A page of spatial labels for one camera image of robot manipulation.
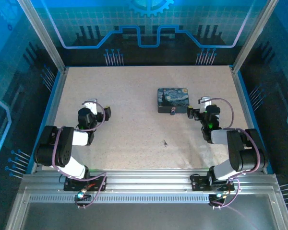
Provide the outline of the starry night tin box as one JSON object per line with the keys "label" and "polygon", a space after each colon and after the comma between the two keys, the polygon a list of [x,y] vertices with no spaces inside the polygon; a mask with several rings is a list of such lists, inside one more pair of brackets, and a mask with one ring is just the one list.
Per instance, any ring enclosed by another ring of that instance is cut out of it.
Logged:
{"label": "starry night tin box", "polygon": [[159,88],[157,90],[158,113],[170,114],[171,108],[175,107],[175,114],[185,114],[189,105],[189,94],[186,88]]}

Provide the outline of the black base plate right arm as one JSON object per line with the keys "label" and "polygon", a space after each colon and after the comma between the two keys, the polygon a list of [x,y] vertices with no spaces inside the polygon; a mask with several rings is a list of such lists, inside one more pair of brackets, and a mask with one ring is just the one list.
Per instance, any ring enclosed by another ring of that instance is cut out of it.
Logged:
{"label": "black base plate right arm", "polygon": [[229,180],[217,180],[215,177],[207,174],[200,176],[199,174],[190,175],[192,190],[195,191],[210,191],[210,192],[232,192],[235,190],[233,182]]}

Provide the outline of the black base plate left arm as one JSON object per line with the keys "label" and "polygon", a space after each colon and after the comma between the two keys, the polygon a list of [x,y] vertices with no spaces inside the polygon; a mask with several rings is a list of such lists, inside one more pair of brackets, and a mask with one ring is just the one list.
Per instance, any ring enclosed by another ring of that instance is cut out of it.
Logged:
{"label": "black base plate left arm", "polygon": [[97,192],[101,186],[100,191],[105,191],[107,185],[107,178],[105,178],[104,182],[102,183],[103,180],[103,176],[87,182],[66,178],[63,190],[76,192],[81,191],[82,189],[86,189],[89,192]]}

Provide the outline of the blue edge strip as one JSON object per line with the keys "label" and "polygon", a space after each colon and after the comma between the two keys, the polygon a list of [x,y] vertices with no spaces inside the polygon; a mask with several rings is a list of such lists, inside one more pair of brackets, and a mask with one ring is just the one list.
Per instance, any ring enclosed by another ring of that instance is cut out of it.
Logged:
{"label": "blue edge strip", "polygon": [[252,126],[258,131],[259,136],[260,136],[260,138],[261,138],[261,141],[262,141],[262,143],[263,143],[263,146],[265,147],[264,140],[263,140],[263,137],[262,137],[262,135],[261,135],[261,132],[260,132],[260,129],[259,129],[259,126],[258,126],[256,117],[255,117],[254,110],[253,110],[253,108],[252,108],[251,101],[250,101],[250,99],[249,99],[249,94],[248,94],[248,92],[247,92],[247,88],[246,88],[246,86],[245,86],[245,82],[244,82],[244,80],[243,80],[242,74],[241,74],[240,71],[238,71],[237,75],[238,75],[239,82],[240,82],[241,87],[242,87],[243,97],[244,97],[244,99],[246,100],[247,108],[248,108],[248,111],[249,111],[249,113],[250,113],[250,119],[249,119],[249,120],[251,121]]}
{"label": "blue edge strip", "polygon": [[55,92],[56,92],[56,89],[57,89],[57,86],[58,86],[60,78],[61,78],[61,73],[58,72],[57,75],[56,75],[55,81],[54,81],[54,86],[52,88],[52,91],[51,91],[49,99],[48,99],[48,103],[47,103],[47,106],[46,106],[46,109],[45,109],[45,112],[44,112],[43,119],[42,119],[41,124],[40,124],[40,128],[39,128],[39,131],[38,131],[38,134],[37,134],[37,137],[36,137],[36,141],[35,141],[35,144],[34,144],[34,147],[33,147],[33,150],[32,150],[32,155],[30,157],[29,164],[28,164],[27,169],[26,169],[26,174],[31,174],[32,171],[34,171],[34,169],[33,169],[33,166],[35,164],[35,162],[34,162],[34,152],[36,150],[36,147],[37,147],[38,141],[39,141],[39,139],[41,137],[41,134],[43,132],[43,129],[44,129],[45,125],[46,125],[46,121],[47,121],[49,113],[50,113],[50,109],[51,109],[51,106],[52,106],[52,103],[53,103],[53,100],[54,100],[54,97],[55,97]]}

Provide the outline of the aluminium side rail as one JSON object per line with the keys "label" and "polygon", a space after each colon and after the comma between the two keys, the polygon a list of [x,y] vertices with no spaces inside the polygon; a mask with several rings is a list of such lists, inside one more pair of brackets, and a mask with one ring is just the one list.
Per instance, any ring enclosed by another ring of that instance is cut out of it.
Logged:
{"label": "aluminium side rail", "polygon": [[251,124],[251,121],[249,120],[251,117],[250,117],[250,113],[249,113],[248,108],[247,108],[246,100],[243,97],[243,91],[242,91],[241,84],[239,82],[238,75],[237,75],[237,73],[234,72],[232,65],[230,65],[229,68],[230,68],[230,71],[231,71],[231,74],[232,74],[232,78],[233,78],[233,81],[234,81],[234,84],[235,84],[235,88],[236,88],[236,91],[237,91],[237,94],[238,94],[238,98],[240,100],[240,104],[241,104],[241,107],[242,107],[242,110],[243,110],[243,114],[244,114],[244,117],[245,117],[245,120],[246,120],[247,127],[248,128],[254,128],[252,126],[252,124]]}
{"label": "aluminium side rail", "polygon": [[[57,110],[58,110],[58,107],[59,107],[59,104],[60,104],[63,88],[64,88],[64,85],[65,85],[65,82],[66,82],[66,78],[67,78],[67,75],[68,75],[68,70],[69,70],[69,67],[66,67],[65,73],[61,73],[61,78],[59,80],[59,83],[58,83],[58,86],[57,86],[57,89],[56,89],[56,92],[55,92],[55,97],[54,97],[54,100],[53,100],[53,103],[52,103],[52,106],[51,106],[51,109],[50,109],[50,113],[49,113],[48,119],[46,121],[46,125],[53,125],[54,124],[54,121],[55,121],[55,118],[56,118],[56,114],[57,114]],[[35,170],[36,170],[36,163],[34,163],[33,169],[34,169],[34,171],[32,171],[31,174],[33,174],[35,172]]]}

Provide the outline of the aluminium front rail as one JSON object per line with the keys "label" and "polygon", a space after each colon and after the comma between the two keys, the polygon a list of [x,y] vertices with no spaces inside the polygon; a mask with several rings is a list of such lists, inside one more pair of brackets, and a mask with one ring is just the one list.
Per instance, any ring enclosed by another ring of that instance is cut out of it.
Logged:
{"label": "aluminium front rail", "polygon": [[[205,176],[205,169],[121,169],[107,170],[105,193],[110,194],[190,194],[190,176]],[[279,192],[274,174],[249,173],[238,177],[242,194],[265,194]],[[65,176],[54,170],[41,170],[26,174],[19,192],[27,194],[62,194]]]}

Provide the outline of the aluminium frame post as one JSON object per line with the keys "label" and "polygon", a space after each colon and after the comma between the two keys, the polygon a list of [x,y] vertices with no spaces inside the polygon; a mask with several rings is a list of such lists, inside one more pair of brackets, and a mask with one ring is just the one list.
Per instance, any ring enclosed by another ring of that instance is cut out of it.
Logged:
{"label": "aluminium frame post", "polygon": [[46,51],[54,62],[60,73],[65,73],[65,65],[61,59],[59,52],[57,51],[54,43],[52,42],[44,24],[42,23],[37,11],[33,7],[30,0],[17,0],[20,4],[22,10],[24,11],[27,19],[34,28],[36,34],[38,35],[40,41],[44,45]]}
{"label": "aluminium frame post", "polygon": [[279,0],[267,0],[265,6],[261,10],[255,25],[253,26],[250,34],[248,35],[246,42],[242,46],[234,64],[232,67],[232,73],[237,74],[240,70],[241,66],[243,65],[244,61],[246,60],[249,52],[253,48],[255,42],[257,41],[258,37],[262,33],[267,21],[269,20],[270,16],[272,15],[276,5],[278,4]]}

